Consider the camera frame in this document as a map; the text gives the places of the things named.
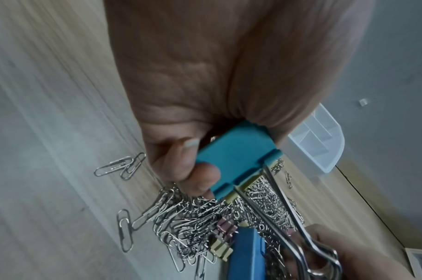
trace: plastic container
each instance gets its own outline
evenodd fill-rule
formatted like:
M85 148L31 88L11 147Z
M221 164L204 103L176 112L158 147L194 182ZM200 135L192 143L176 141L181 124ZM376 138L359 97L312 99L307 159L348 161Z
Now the plastic container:
M345 137L340 125L319 105L280 146L283 153L306 175L329 173L340 159Z

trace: wooden surface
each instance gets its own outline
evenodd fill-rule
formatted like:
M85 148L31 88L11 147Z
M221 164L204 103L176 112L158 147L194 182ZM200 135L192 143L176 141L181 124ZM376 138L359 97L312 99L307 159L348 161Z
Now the wooden surface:
M118 247L117 211L140 215L161 185L147 163L127 182L92 172L140 151L102 2L0 1L0 279L191 279L150 227L131 253ZM308 224L406 265L401 245L338 171L311 182L289 161L285 168L295 185L285 192ZM207 279L219 271L208 269Z

